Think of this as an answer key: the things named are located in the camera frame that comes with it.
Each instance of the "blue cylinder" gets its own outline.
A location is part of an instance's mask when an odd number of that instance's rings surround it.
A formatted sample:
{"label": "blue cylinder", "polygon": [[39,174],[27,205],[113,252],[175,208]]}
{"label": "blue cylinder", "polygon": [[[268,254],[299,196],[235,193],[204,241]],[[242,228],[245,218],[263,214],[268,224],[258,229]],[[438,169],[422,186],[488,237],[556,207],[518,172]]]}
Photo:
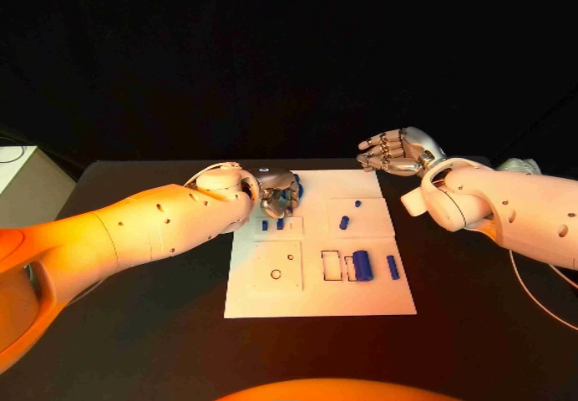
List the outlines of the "blue cylinder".
{"label": "blue cylinder", "polygon": [[389,272],[392,273],[392,279],[399,279],[399,272],[397,272],[397,265],[395,264],[395,257],[392,255],[387,256],[387,265],[389,265]]}
{"label": "blue cylinder", "polygon": [[341,230],[346,230],[346,229],[347,229],[347,223],[348,223],[348,217],[347,217],[347,216],[343,216],[343,217],[340,218],[340,229],[341,229]]}
{"label": "blue cylinder", "polygon": [[353,266],[354,266],[354,279],[359,282],[369,282],[370,280],[373,280],[367,251],[353,252]]}

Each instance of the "white cable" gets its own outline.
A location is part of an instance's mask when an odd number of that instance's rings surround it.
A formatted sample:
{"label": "white cable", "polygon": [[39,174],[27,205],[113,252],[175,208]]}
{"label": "white cable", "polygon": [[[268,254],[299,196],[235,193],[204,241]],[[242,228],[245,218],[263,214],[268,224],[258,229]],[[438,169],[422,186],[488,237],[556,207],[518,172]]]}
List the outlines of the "white cable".
{"label": "white cable", "polygon": [[568,281],[568,284],[573,287],[578,288],[578,284],[566,277],[566,275],[559,271],[557,267],[547,265],[552,270],[557,273],[557,275]]}
{"label": "white cable", "polygon": [[76,301],[79,301],[90,292],[92,290],[99,286],[99,284],[102,284],[102,281],[105,280],[105,278],[83,292],[83,294],[76,297],[67,304],[66,306],[69,307]]}
{"label": "white cable", "polygon": [[200,170],[200,171],[190,177],[188,181],[186,182],[186,184],[184,184],[183,186],[188,186],[188,185],[193,183],[193,181],[197,179],[199,175],[200,175],[204,171],[207,171],[207,170],[210,170],[210,169],[214,169],[216,167],[220,167],[220,166],[237,167],[237,163],[235,163],[235,162],[232,162],[232,161],[227,161],[227,162],[224,162],[224,163],[214,163],[214,164],[210,165],[206,169]]}
{"label": "white cable", "polygon": [[570,327],[573,330],[578,330],[578,327],[576,327],[575,325],[569,324],[565,320],[562,320],[562,319],[549,311],[549,309],[542,305],[542,303],[539,303],[539,300],[533,297],[533,295],[531,295],[531,293],[530,293],[530,290],[527,289],[526,285],[523,284],[523,280],[521,280],[521,278],[520,278],[520,273],[517,272],[517,266],[516,266],[516,262],[514,262],[514,255],[513,255],[511,251],[508,251],[508,259],[510,259],[510,261],[511,261],[511,267],[514,268],[514,274],[516,274],[516,277],[517,277],[517,281],[520,282],[521,288],[523,288],[523,290],[526,291],[527,295],[530,296],[533,302],[537,304],[537,306],[544,310],[544,312],[546,312],[559,322],[562,322],[562,323],[563,323],[568,327]]}

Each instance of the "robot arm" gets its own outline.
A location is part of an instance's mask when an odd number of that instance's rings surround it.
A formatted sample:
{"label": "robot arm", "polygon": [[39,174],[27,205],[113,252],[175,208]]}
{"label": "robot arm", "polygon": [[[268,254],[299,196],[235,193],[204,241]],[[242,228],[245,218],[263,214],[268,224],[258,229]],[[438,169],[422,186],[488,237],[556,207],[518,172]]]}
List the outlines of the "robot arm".
{"label": "robot arm", "polygon": [[[399,133],[405,156],[382,151]],[[418,129],[389,131],[359,145],[364,170],[392,174],[412,171],[420,186],[400,198],[412,216],[428,212],[449,231],[484,233],[497,245],[556,266],[578,269],[578,183],[546,175],[495,171],[465,159],[446,159],[436,143]],[[399,173],[393,162],[402,161]]]}
{"label": "robot arm", "polygon": [[[77,293],[115,272],[178,255],[236,230],[260,207],[282,217],[297,207],[289,171],[255,171],[236,163],[203,170],[181,185],[165,185],[67,219],[0,229],[0,372],[36,343]],[[281,206],[272,194],[285,192]],[[24,266],[39,278],[34,292]]]}

